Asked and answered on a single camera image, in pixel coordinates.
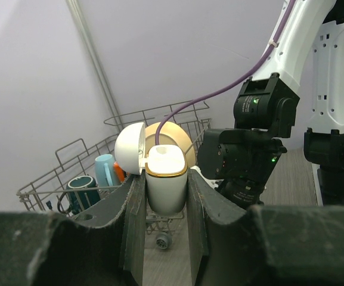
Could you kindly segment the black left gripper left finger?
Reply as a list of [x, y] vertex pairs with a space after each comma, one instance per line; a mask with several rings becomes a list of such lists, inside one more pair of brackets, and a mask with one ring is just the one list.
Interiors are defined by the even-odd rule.
[[71, 219], [0, 212], [0, 285], [141, 285], [145, 177]]

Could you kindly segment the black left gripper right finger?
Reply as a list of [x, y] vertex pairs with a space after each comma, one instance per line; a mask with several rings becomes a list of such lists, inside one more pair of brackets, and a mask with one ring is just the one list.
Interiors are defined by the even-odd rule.
[[193, 285], [344, 285], [343, 206], [239, 208], [188, 171]]

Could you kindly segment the white charging case gold trim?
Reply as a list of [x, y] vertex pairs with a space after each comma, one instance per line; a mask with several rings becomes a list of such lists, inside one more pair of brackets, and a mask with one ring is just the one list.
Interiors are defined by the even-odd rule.
[[114, 156], [131, 174], [145, 174], [148, 203], [159, 216], [169, 217], [185, 206], [188, 164], [177, 145], [159, 144], [145, 150], [145, 124], [125, 127], [116, 139]]

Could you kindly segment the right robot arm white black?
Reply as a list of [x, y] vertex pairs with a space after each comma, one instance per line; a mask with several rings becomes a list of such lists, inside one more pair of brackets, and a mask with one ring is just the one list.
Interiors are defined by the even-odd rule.
[[209, 129], [199, 148], [202, 175], [246, 209], [260, 196], [295, 125], [308, 54], [315, 89], [303, 152], [316, 164], [321, 202], [344, 205], [344, 1], [285, 1], [263, 56], [245, 76], [232, 129]]

